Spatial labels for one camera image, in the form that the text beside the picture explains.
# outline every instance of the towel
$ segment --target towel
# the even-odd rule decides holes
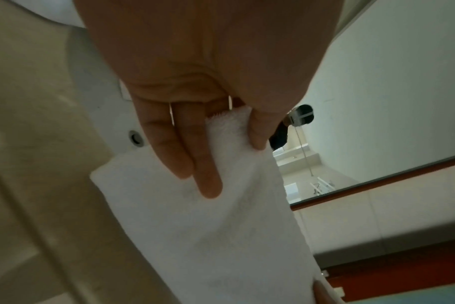
[[[314,304],[315,279],[337,303],[286,200],[270,148],[248,141],[250,109],[206,122],[222,194],[203,198],[150,146],[91,174],[122,228],[183,304]]]

